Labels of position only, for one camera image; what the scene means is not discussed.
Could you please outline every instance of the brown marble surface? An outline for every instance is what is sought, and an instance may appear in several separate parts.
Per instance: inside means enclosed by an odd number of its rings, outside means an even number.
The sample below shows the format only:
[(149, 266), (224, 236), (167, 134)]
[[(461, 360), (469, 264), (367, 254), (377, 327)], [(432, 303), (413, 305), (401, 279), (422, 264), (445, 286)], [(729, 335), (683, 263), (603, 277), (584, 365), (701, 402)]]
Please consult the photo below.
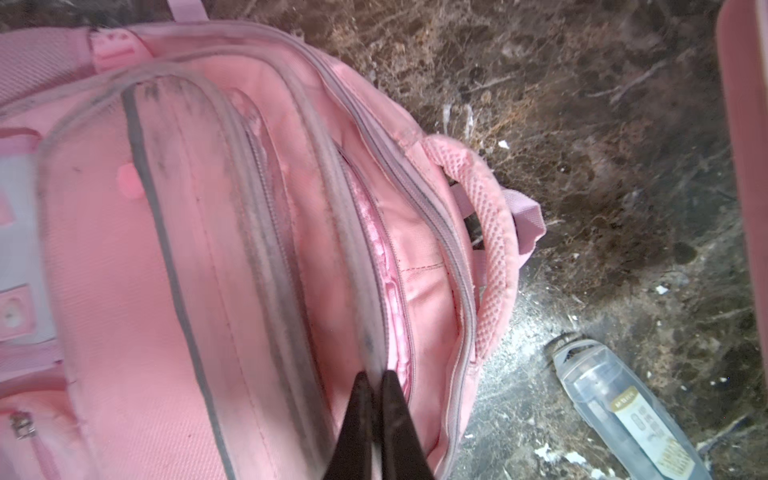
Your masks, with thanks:
[[(541, 201), (549, 233), (523, 270), (454, 480), (627, 477), (546, 356), (571, 333), (606, 343), (646, 380), (714, 478), (768, 478), (766, 390), (713, 43), (719, 7), (207, 2), (212, 18), (274, 25), (341, 57), (425, 130), (468, 142), (505, 186)], [(168, 18), (158, 0), (0, 0), (2, 30)], [(554, 454), (541, 455), (544, 445)]]

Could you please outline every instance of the backpack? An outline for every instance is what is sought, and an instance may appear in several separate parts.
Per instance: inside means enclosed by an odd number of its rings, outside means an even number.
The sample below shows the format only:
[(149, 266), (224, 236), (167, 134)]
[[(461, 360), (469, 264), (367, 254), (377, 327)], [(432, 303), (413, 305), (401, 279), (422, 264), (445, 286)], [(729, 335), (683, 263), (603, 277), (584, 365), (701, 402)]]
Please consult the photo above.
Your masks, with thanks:
[(385, 370), (446, 478), (539, 206), (341, 61), (171, 7), (0, 36), (0, 478), (321, 478)]

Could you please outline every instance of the backpack handle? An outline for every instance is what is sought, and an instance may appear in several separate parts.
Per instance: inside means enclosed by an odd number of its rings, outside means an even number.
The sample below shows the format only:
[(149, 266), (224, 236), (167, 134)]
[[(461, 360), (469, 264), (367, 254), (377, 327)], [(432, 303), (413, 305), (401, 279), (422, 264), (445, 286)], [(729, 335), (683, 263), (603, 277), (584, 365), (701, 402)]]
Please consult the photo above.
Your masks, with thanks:
[(429, 135), (422, 146), (433, 162), (462, 185), (482, 228), (488, 284), (478, 308), (475, 337), (477, 363), (482, 363), (506, 331), (515, 305), (522, 265), (515, 222), (501, 186), (479, 155), (444, 135)]

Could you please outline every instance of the black tongs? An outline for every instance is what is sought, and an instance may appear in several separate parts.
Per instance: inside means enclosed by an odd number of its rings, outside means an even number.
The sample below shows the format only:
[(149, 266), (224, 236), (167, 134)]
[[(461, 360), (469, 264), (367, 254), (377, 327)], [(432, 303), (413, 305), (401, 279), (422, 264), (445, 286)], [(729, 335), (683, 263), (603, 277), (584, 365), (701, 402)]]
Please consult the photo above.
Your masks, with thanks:
[(374, 443), (381, 445), (383, 480), (435, 480), (392, 370), (384, 372), (378, 401), (366, 373), (355, 377), (339, 441), (323, 480), (370, 480)]

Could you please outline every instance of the backpack strap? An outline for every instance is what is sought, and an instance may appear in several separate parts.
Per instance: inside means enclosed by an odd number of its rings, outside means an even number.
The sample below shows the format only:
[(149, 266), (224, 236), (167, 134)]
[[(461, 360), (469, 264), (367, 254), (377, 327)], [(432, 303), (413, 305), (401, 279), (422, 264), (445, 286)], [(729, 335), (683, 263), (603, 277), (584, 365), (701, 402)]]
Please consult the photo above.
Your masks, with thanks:
[(206, 22), (208, 14), (205, 12), (201, 0), (168, 0), (170, 13), (176, 22)]

